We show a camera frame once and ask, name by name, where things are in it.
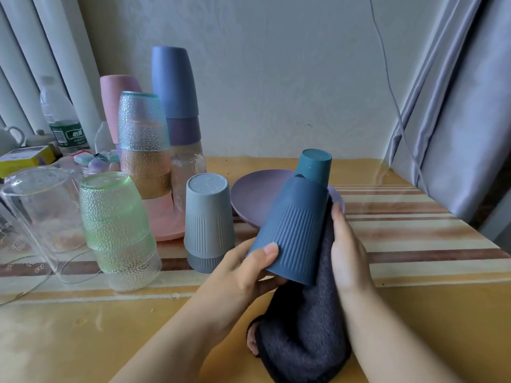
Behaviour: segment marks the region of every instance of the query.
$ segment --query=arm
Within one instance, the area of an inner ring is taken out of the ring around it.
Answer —
[[[259,296],[282,285],[264,279],[278,246],[269,244],[245,258],[253,239],[229,251],[195,295],[133,358],[112,383],[193,383],[202,363]]]
[[[366,251],[338,205],[332,267],[353,351],[370,383],[461,383],[378,295]]]

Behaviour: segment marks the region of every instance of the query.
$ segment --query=hand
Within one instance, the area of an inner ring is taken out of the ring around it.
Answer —
[[[211,276],[179,311],[181,315],[205,320],[210,330],[211,347],[229,334],[257,297],[286,282],[281,277],[262,280],[268,275],[264,269],[278,256],[278,246],[271,243],[246,257],[254,240],[246,240],[228,251]]]
[[[339,203],[332,207],[335,241],[332,245],[332,268],[341,301],[364,292],[373,292],[367,252],[355,236]]]

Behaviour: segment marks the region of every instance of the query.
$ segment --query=left hand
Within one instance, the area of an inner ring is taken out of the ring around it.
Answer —
[[[268,244],[245,257],[255,238],[228,251],[195,295],[178,314],[201,320],[208,327],[210,347],[220,343],[250,304],[259,296],[283,285],[281,277],[262,279],[264,270],[278,256],[278,246]]]

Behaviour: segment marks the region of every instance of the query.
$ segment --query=yellow box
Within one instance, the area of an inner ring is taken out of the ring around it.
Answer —
[[[20,147],[0,157],[0,178],[33,166],[50,165],[55,155],[49,146]]]

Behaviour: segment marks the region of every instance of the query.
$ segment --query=wooden table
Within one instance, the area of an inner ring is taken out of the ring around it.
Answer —
[[[208,158],[208,171],[230,184],[260,169],[294,169],[295,159]],[[511,376],[511,260],[379,160],[337,160],[330,183],[367,248],[385,299],[467,381]],[[238,240],[256,235],[234,218]],[[0,381],[103,382],[171,317],[206,278],[186,262],[182,239],[158,244],[163,268],[150,287],[129,294],[108,288],[95,263],[78,260],[62,284],[50,276],[34,292],[0,307]],[[44,278],[0,269],[0,300]],[[208,357],[203,382],[271,382],[244,345],[250,320],[271,294],[248,309]],[[352,358],[334,381],[366,381]]]

